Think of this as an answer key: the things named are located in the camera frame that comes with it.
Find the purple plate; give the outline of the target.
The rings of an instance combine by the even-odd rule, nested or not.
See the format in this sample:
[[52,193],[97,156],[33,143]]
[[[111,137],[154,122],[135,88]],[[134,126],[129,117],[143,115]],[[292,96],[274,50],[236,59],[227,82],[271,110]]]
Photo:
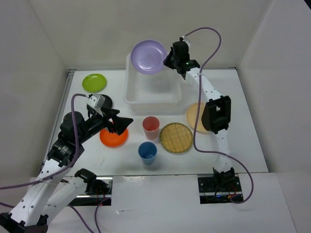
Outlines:
[[163,61],[167,56],[164,46],[155,40],[143,40],[137,43],[130,54],[130,60],[141,74],[154,75],[163,68]]

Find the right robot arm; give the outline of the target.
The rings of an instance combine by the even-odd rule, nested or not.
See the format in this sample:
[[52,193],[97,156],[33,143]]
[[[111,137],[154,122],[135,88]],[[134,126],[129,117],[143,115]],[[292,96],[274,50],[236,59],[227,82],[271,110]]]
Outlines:
[[174,42],[171,51],[163,61],[164,66],[175,69],[184,80],[199,93],[199,104],[205,100],[203,113],[196,117],[195,127],[201,121],[204,129],[209,132],[212,142],[212,152],[218,154],[213,167],[213,185],[215,190],[223,191],[234,179],[235,171],[228,158],[227,130],[231,121],[231,98],[223,96],[201,72],[196,60],[190,59],[189,42],[180,38]]

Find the beige plate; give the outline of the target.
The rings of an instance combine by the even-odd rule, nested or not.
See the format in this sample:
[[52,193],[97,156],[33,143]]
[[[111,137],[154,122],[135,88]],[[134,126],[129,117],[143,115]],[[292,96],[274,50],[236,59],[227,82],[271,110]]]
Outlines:
[[[197,109],[198,109],[198,103],[194,103],[191,105],[186,114],[187,123],[194,129],[195,128],[195,122],[196,122],[196,116],[197,116]],[[204,128],[202,124],[202,114],[204,110],[204,104],[200,103],[200,112],[198,117],[198,124],[197,124],[197,131],[200,133],[208,133],[208,131]]]

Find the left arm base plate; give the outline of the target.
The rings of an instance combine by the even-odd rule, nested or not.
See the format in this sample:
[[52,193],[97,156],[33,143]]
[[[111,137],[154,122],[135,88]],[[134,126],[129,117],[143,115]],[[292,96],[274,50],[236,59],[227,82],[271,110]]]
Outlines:
[[112,177],[98,177],[95,188],[78,195],[70,205],[76,206],[110,206],[112,195]]

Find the round bamboo mat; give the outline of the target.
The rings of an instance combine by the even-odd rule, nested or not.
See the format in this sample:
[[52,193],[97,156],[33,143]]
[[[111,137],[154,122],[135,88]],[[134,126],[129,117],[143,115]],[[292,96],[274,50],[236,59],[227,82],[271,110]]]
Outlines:
[[159,141],[164,150],[173,154],[187,152],[193,144],[193,134],[186,125],[173,122],[165,125],[159,134]]

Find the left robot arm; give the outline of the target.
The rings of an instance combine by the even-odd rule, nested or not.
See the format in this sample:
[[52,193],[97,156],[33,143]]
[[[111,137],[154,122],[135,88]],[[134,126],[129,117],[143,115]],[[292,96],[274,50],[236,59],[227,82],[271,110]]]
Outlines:
[[71,111],[60,125],[57,141],[48,153],[46,162],[28,191],[8,213],[1,213],[0,225],[10,233],[45,233],[48,225],[81,192],[93,193],[97,176],[82,168],[57,193],[55,189],[84,152],[83,143],[103,129],[122,134],[133,119],[119,117],[118,110],[102,108],[85,120],[80,112]]

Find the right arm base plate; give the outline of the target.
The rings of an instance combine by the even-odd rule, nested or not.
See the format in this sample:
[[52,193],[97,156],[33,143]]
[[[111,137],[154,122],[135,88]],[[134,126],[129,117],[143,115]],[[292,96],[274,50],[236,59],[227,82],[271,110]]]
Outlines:
[[197,180],[201,204],[230,203],[231,199],[236,202],[244,200],[238,176],[224,186],[217,186],[212,176],[199,176]]

